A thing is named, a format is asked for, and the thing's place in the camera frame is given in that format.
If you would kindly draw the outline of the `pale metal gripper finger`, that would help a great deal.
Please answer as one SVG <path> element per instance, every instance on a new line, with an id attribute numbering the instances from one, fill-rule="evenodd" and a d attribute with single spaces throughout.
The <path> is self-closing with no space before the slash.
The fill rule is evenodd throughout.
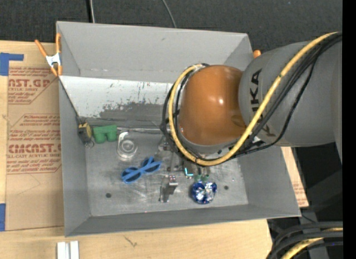
<path id="1" fill-rule="evenodd" d="M 174 148 L 172 147 L 172 144 L 169 139 L 167 139 L 165 136 L 162 136 L 158 146 L 157 146 L 158 152 L 163 153 L 163 152 L 174 152 Z"/>
<path id="2" fill-rule="evenodd" d="M 159 201 L 161 203 L 167 203 L 169 196 L 174 194 L 175 189 L 178 187 L 176 175 L 168 174 L 162 178 L 160 185 Z"/>

